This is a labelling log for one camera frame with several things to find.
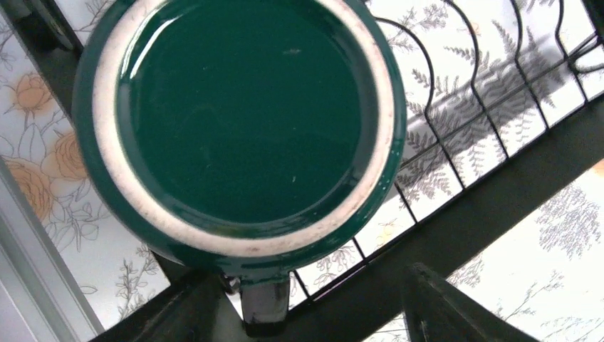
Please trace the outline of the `dark green mug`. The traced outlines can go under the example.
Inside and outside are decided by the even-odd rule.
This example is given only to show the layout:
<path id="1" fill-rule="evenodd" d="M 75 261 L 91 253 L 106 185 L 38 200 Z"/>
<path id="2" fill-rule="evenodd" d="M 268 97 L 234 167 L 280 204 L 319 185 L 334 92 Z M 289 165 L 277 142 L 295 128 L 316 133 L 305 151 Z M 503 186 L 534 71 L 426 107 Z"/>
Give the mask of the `dark green mug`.
<path id="1" fill-rule="evenodd" d="M 361 1 L 116 1 L 72 118 L 110 211 L 151 250 L 239 281 L 281 332 L 289 274 L 349 242 L 402 157 L 397 61 Z"/>

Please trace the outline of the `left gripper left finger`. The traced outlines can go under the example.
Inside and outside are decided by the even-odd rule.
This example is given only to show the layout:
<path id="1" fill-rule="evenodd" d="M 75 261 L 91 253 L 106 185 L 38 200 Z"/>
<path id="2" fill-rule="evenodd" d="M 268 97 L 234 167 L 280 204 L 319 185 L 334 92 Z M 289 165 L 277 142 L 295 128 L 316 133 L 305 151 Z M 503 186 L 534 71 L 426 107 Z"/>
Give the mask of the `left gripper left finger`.
<path id="1" fill-rule="evenodd" d="M 218 276 L 191 271 L 93 339 L 102 341 L 250 341 Z"/>

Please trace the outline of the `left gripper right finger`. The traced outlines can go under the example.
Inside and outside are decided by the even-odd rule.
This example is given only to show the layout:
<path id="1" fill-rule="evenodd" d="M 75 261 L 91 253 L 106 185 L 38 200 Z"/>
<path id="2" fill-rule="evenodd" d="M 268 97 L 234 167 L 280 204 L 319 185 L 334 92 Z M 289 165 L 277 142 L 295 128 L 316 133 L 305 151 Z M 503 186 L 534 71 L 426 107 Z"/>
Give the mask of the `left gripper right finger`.
<path id="1" fill-rule="evenodd" d="M 535 341 L 424 264 L 402 272 L 402 300 L 411 341 Z"/>

